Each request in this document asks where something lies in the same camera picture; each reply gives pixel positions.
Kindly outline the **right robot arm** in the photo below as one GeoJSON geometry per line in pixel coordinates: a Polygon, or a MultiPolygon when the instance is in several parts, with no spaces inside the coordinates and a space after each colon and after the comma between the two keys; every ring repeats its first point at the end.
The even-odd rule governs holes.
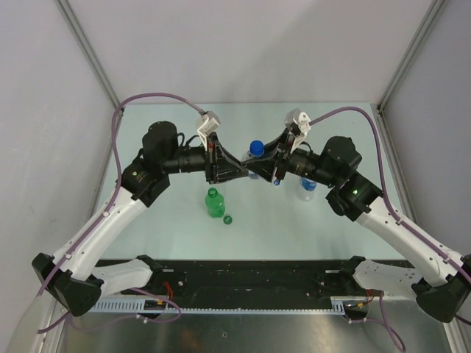
{"type": "Polygon", "coordinates": [[[470,257],[425,234],[387,200],[384,190],[358,173],[361,155],[350,138],[330,138],[321,154],[293,149],[293,140],[283,132],[243,167],[275,184],[292,173],[328,186],[326,199],[335,214],[374,232],[411,264],[399,268],[353,257],[339,277],[340,288],[348,295],[384,290],[414,300],[438,321],[451,322],[470,294],[470,257]]]}

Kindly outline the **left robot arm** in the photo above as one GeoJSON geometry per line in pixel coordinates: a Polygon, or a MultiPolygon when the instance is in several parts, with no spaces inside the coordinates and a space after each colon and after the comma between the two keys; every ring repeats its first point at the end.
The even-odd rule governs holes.
{"type": "Polygon", "coordinates": [[[102,297],[123,290],[140,288],[153,294],[161,289],[163,268],[149,256],[105,267],[97,263],[127,225],[170,186],[170,175],[202,171],[208,183],[219,184],[248,174],[215,132],[205,146],[184,146],[179,137],[169,121],[151,125],[138,156],[119,175],[103,207],[61,249],[53,255],[40,253],[32,261],[42,288],[71,315],[84,315],[102,297]]]}

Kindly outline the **blue label bottle white cap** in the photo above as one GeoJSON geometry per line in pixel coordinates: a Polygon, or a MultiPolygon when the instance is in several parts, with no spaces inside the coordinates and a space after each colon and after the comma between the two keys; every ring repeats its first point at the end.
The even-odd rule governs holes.
{"type": "Polygon", "coordinates": [[[314,198],[317,183],[311,179],[300,177],[300,188],[298,194],[301,200],[310,201],[314,198]]]}

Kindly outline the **green bottle cap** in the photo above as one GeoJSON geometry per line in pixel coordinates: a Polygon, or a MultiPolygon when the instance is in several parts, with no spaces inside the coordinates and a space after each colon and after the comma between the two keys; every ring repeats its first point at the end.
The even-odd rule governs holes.
{"type": "Polygon", "coordinates": [[[232,222],[233,222],[232,216],[231,215],[226,215],[225,217],[223,217],[223,222],[226,225],[232,224],[232,222]]]}

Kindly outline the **clear bottle blue cap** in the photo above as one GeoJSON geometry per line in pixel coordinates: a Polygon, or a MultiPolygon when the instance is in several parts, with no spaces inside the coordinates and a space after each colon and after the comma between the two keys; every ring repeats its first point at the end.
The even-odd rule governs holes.
{"type": "MultiPolygon", "coordinates": [[[[249,149],[242,155],[241,164],[247,169],[245,162],[254,158],[262,157],[264,154],[264,143],[260,140],[253,140],[249,149]]],[[[247,169],[247,176],[252,180],[259,179],[259,175],[247,169]]]]}

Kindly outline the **green plastic bottle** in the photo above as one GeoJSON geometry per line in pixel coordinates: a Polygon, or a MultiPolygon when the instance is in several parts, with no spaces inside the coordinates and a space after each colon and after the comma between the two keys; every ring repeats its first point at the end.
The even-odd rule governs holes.
{"type": "Polygon", "coordinates": [[[205,196],[205,205],[211,218],[222,218],[225,214],[224,197],[216,188],[209,188],[205,196]]]}

